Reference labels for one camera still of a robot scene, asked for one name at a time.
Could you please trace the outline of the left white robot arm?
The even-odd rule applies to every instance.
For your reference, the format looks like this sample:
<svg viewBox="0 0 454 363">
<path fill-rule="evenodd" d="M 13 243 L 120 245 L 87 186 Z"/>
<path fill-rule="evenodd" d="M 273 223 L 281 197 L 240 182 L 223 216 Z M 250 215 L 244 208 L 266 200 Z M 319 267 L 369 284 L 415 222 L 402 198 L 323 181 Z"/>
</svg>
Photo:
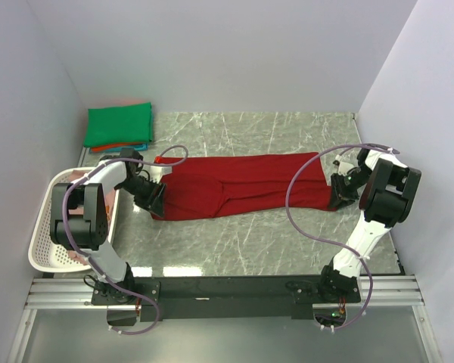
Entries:
<svg viewBox="0 0 454 363">
<path fill-rule="evenodd" d="M 90 266 L 92 273 L 84 281 L 99 296 L 120 304 L 133 300 L 155 304 L 110 242 L 113 223 L 108 219 L 105 197 L 111 191 L 124 190 L 137 206 L 162 217 L 166 185 L 161 179 L 172 170 L 171 165 L 146 162 L 139 152 L 126 148 L 117 156 L 103 157 L 80 177 L 51 189 L 50 238 Z"/>
</svg>

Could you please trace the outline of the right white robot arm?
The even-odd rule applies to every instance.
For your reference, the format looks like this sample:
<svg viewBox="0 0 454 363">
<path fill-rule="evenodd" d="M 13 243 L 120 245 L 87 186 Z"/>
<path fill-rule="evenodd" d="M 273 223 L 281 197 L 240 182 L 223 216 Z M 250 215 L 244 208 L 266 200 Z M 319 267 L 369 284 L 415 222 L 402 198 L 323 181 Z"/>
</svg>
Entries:
<svg viewBox="0 0 454 363">
<path fill-rule="evenodd" d="M 377 150 L 362 149 L 356 165 L 340 157 L 334 164 L 338 171 L 331 176 L 328 207 L 358 203 L 360 214 L 347 242 L 322 269 L 317 293 L 327 302 L 357 292 L 363 264 L 379 240 L 407 219 L 422 177 L 420 170 Z"/>
</svg>

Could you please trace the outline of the red t shirt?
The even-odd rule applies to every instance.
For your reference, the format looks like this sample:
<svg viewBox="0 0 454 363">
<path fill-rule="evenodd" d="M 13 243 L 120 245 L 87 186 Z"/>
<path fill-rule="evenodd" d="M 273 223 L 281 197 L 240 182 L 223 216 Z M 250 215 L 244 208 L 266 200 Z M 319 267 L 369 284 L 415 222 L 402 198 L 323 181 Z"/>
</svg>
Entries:
<svg viewBox="0 0 454 363">
<path fill-rule="evenodd" d="M 292 207 L 327 211 L 331 187 L 322 165 L 302 165 L 313 154 L 242 157 L 156 157 L 173 165 L 162 177 L 165 221 L 213 219 L 267 209 Z"/>
</svg>

